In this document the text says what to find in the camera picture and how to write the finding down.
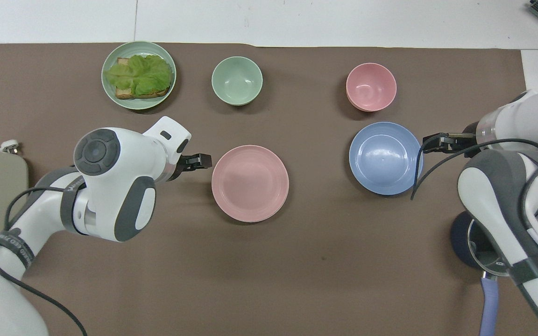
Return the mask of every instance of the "green plate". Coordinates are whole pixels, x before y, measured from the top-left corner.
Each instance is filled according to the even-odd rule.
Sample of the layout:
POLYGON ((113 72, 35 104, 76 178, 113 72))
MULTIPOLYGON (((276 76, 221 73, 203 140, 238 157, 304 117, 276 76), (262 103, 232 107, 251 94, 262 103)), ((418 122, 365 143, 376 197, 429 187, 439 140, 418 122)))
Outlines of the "green plate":
POLYGON ((105 59, 105 63, 103 63, 103 68, 101 69, 101 83, 103 84, 103 89, 105 90, 107 96, 113 100, 113 102, 124 108, 152 108, 153 106, 163 102, 163 100, 169 96, 171 90, 173 90, 173 87, 176 85, 176 64, 173 62, 173 59, 169 53, 167 53, 167 51, 158 44, 147 41, 128 42, 117 47, 111 52, 111 54, 109 54, 109 56, 107 56, 107 59, 105 59), (164 59, 167 64, 169 64, 169 68, 171 69, 171 83, 169 84, 169 90, 167 90, 167 94, 165 96, 147 99, 119 99, 115 97, 115 86, 111 85, 109 81, 107 81, 107 78, 105 78, 105 75, 103 75, 103 71, 109 70, 113 64, 116 64, 118 57, 130 58, 134 55, 141 55, 145 57, 147 55, 157 55, 164 59))

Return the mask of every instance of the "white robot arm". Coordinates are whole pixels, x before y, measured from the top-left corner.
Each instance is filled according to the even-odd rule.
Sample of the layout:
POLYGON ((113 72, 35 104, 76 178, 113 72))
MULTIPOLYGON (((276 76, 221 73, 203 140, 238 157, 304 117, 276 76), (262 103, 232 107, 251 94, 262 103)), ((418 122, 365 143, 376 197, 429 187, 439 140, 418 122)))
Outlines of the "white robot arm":
MULTIPOLYGON (((182 155, 190 138, 168 117, 143 134, 99 128, 84 136, 75 166, 45 175, 0 234, 0 270, 21 279, 51 234, 61 230, 116 242, 136 236, 151 219, 156 182, 211 166, 208 155, 182 155)), ((0 335, 47 334, 17 286, 0 276, 0 335)))
POLYGON ((514 141, 484 145, 510 139, 538 143, 538 94, 523 93, 467 127, 464 134, 440 136, 425 153, 460 154, 474 143, 481 148, 459 176, 460 199, 538 316, 538 150, 514 141))

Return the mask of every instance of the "pink plate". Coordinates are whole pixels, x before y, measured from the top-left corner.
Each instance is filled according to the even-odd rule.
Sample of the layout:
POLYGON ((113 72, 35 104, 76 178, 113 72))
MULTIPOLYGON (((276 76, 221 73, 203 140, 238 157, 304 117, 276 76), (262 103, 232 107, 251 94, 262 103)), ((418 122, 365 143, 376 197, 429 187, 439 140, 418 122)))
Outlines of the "pink plate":
POLYGON ((346 79, 346 95, 355 108, 379 111, 396 97, 396 79, 390 70, 377 63, 360 64, 350 71, 346 79))
POLYGON ((277 155, 255 145, 228 151, 215 165, 211 189, 217 205, 246 223, 274 215, 286 201, 290 180, 277 155))

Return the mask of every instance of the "round plate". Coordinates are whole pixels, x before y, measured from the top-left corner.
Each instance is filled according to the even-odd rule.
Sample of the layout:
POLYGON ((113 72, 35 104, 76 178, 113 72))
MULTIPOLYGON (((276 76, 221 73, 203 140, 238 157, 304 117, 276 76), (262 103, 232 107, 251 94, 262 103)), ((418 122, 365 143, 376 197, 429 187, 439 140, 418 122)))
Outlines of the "round plate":
POLYGON ((171 90, 173 90, 173 87, 176 84, 176 64, 173 62, 173 59, 171 58, 169 53, 167 53, 165 49, 163 49, 157 44, 147 41, 128 42, 117 47, 105 59, 105 63, 103 63, 103 68, 101 69, 101 83, 103 84, 103 89, 105 90, 107 96, 111 100, 113 100, 113 102, 116 102, 116 104, 124 108, 152 108, 153 106, 163 102, 163 100, 165 100, 165 98, 169 96, 171 90), (144 57, 147 57, 147 55, 157 55, 163 60, 165 60, 165 62, 167 62, 169 68, 171 69, 171 83, 169 84, 169 90, 167 91, 167 94, 165 96, 147 99, 119 99, 115 97, 115 86, 111 85, 109 81, 107 81, 107 78, 105 78, 103 71, 109 70, 111 66, 116 64, 118 57, 130 58, 134 55, 141 55, 144 57))
MULTIPOLYGON (((412 187, 420 149, 417 138, 399 124, 383 121, 361 129, 350 146, 350 168, 373 193, 395 195, 412 187)), ((423 170, 420 162, 418 174, 423 170)))
POLYGON ((211 189, 227 215, 246 223, 274 215, 286 201, 290 180, 277 155, 245 145, 228 151, 215 165, 211 189))

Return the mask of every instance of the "lettuce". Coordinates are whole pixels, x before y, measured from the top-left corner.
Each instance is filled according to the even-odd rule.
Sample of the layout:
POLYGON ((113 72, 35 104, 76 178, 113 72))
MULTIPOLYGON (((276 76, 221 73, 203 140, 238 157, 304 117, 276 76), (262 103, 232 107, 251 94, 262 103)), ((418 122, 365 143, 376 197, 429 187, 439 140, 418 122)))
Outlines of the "lettuce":
POLYGON ((134 55, 128 60, 128 65, 114 64, 103 74, 111 85, 121 90, 130 88, 137 96, 163 91, 171 83, 171 70, 157 55, 134 55))

